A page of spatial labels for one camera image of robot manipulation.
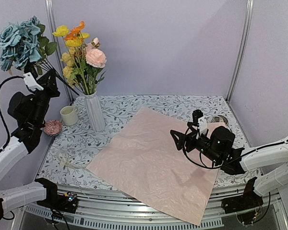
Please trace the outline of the cream printed ribbon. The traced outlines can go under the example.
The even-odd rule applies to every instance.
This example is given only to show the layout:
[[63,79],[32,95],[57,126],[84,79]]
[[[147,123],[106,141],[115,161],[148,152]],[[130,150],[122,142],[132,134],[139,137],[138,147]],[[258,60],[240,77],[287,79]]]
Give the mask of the cream printed ribbon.
[[69,161],[69,154],[65,150],[58,150],[56,153],[57,161],[61,168],[69,167],[72,169],[82,169],[88,166],[88,163],[72,163]]

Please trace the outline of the pale yellow rose bunch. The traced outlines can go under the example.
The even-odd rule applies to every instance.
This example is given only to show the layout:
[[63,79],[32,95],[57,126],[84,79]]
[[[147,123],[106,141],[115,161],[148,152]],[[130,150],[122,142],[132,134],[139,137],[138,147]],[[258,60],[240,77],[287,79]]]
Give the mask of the pale yellow rose bunch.
[[79,49],[76,47],[70,47],[68,52],[65,52],[61,56],[61,62],[65,67],[62,69],[63,76],[66,79],[69,86],[77,88],[83,94],[86,92],[84,76],[81,71],[80,61],[78,58]]

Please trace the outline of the blue flower bunch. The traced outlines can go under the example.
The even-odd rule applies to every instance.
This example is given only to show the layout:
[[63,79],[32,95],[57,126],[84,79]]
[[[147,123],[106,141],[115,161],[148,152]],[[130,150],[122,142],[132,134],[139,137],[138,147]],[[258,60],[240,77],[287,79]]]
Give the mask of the blue flower bunch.
[[[48,57],[56,51],[57,43],[44,36],[45,28],[46,26],[35,16],[21,23],[9,23],[0,33],[1,70],[11,71],[14,67],[24,71],[26,65],[32,64],[38,74],[38,80],[44,70],[54,69]],[[56,78],[71,89],[57,71]]]

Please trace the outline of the pink wrapping paper sheet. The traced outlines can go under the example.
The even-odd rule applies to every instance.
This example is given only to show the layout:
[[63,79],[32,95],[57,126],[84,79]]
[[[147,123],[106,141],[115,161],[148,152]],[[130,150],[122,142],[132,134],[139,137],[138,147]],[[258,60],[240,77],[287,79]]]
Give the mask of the pink wrapping paper sheet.
[[[191,163],[177,150],[170,131],[186,129],[186,122],[142,107],[87,168],[140,202],[199,225],[218,171]],[[197,150],[188,156],[212,165]]]

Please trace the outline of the peach peony flower stem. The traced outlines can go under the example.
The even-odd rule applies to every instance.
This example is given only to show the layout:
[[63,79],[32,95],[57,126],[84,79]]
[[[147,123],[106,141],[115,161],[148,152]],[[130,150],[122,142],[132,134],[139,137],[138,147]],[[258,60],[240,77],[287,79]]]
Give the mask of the peach peony flower stem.
[[87,73],[87,92],[86,95],[91,95],[96,92],[96,86],[105,78],[102,70],[106,66],[107,57],[103,51],[99,49],[100,42],[97,37],[95,37],[91,43],[86,44],[85,47],[85,71]]

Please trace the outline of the yellow poppy flower stem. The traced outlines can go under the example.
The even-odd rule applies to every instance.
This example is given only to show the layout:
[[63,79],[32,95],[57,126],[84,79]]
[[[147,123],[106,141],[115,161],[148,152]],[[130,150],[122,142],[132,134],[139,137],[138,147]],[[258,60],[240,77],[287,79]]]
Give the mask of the yellow poppy flower stem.
[[90,37],[90,34],[82,32],[85,28],[85,23],[82,21],[80,25],[69,29],[67,26],[62,25],[57,27],[57,29],[52,33],[55,37],[60,37],[63,39],[63,43],[67,49],[67,52],[70,47],[76,47],[79,49],[78,58],[80,60],[81,71],[84,76],[84,83],[87,92],[87,82],[86,82],[86,71],[85,71],[85,40]]

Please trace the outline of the orange poppy flower stem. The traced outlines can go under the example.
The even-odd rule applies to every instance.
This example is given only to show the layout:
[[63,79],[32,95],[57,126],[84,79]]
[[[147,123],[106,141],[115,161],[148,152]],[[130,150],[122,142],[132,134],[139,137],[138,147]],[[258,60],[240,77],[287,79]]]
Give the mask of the orange poppy flower stem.
[[83,33],[84,28],[83,21],[71,30],[64,28],[63,40],[68,51],[61,56],[61,61],[65,64],[63,75],[67,83],[78,87],[83,94],[90,95],[94,92],[94,81],[92,67],[86,61],[88,45],[85,43],[90,34]]

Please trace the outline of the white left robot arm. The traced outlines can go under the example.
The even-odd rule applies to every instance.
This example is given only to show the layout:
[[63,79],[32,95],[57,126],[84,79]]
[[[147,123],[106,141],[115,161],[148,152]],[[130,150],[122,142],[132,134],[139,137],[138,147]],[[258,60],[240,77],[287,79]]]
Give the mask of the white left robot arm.
[[[30,94],[17,92],[10,99],[7,113],[17,121],[18,127],[0,148],[0,182],[16,163],[39,145],[50,99],[60,95],[54,69],[39,79],[31,72],[21,78]],[[59,207],[62,198],[57,190],[53,182],[41,178],[24,186],[0,191],[0,220],[6,213],[35,201],[49,208]]]

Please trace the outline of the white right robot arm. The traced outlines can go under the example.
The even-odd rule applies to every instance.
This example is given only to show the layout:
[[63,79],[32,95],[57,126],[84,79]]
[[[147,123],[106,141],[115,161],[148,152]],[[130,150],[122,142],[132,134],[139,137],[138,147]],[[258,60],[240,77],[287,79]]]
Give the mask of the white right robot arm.
[[224,126],[217,127],[207,137],[192,126],[181,133],[170,131],[177,150],[187,156],[192,150],[199,151],[211,162],[210,169],[220,169],[229,175],[245,174],[253,169],[270,165],[277,167],[251,182],[251,189],[239,197],[239,205],[249,209],[257,201],[257,195],[266,193],[288,184],[288,136],[270,144],[253,148],[233,148],[235,135]]

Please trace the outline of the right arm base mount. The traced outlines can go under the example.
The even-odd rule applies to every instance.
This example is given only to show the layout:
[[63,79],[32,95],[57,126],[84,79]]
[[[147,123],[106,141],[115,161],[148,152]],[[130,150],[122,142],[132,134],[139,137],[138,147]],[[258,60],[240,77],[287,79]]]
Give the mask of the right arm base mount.
[[259,196],[254,192],[254,184],[256,179],[257,177],[254,177],[247,182],[242,195],[233,196],[222,200],[221,207],[224,209],[226,214],[244,211],[263,205],[264,202],[262,196]]

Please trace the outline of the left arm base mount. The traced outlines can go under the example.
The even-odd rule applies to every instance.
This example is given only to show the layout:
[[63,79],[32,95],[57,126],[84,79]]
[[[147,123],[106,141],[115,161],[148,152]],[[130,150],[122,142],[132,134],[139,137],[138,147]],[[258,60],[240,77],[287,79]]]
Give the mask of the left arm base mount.
[[38,205],[56,211],[63,211],[73,214],[76,213],[79,203],[76,193],[66,192],[63,195],[60,195],[58,194],[57,185],[45,178],[35,179],[35,182],[42,184],[46,189],[46,198],[41,201],[37,201],[36,203]]

